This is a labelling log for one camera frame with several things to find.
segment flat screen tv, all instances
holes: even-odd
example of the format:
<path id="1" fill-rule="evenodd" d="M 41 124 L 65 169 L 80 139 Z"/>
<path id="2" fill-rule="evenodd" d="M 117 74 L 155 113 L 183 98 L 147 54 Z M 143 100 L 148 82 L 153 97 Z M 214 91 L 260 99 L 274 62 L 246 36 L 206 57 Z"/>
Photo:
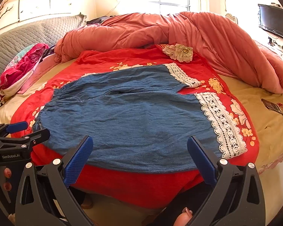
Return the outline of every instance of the flat screen tv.
<path id="1" fill-rule="evenodd" d="M 259 27 L 283 38 L 283 9 L 275 6 L 258 4 Z"/>

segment gray headboard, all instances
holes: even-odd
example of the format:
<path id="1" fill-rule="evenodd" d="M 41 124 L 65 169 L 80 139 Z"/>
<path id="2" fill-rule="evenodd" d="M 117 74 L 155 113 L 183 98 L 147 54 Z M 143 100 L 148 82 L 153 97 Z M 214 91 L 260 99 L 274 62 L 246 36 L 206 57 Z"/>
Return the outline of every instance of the gray headboard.
<path id="1" fill-rule="evenodd" d="M 44 19 L 0 34 L 0 75 L 7 64 L 25 47 L 37 42 L 55 45 L 67 31 L 84 25 L 86 16 Z"/>

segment pink duvet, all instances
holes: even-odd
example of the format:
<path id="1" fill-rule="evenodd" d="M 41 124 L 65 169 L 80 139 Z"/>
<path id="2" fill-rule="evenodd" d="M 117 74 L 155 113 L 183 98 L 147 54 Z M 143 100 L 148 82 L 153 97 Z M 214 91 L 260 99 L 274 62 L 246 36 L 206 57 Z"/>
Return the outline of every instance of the pink duvet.
<path id="1" fill-rule="evenodd" d="M 111 17 L 102 25 L 67 32 L 55 47 L 55 60 L 67 62 L 84 50 L 106 52 L 163 43 L 193 47 L 217 73 L 272 93 L 283 93 L 283 61 L 268 48 L 257 45 L 230 19 L 214 13 Z"/>

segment white lace trim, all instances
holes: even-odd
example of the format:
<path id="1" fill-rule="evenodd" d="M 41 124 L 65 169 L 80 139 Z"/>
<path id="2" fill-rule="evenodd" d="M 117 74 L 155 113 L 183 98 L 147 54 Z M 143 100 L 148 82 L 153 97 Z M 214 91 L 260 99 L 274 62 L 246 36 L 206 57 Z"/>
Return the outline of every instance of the white lace trim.
<path id="1" fill-rule="evenodd" d="M 180 81 L 182 84 L 186 84 L 190 88 L 198 87 L 201 85 L 200 81 L 189 77 L 180 67 L 177 66 L 176 63 L 166 63 L 164 65 L 168 68 L 171 76 Z"/>
<path id="2" fill-rule="evenodd" d="M 219 97 L 214 92 L 194 93 L 201 104 L 201 110 L 212 122 L 219 150 L 222 158 L 230 159 L 242 155 L 247 151 L 246 143 L 240 134 L 240 128 L 236 126 L 233 117 L 225 109 Z"/>

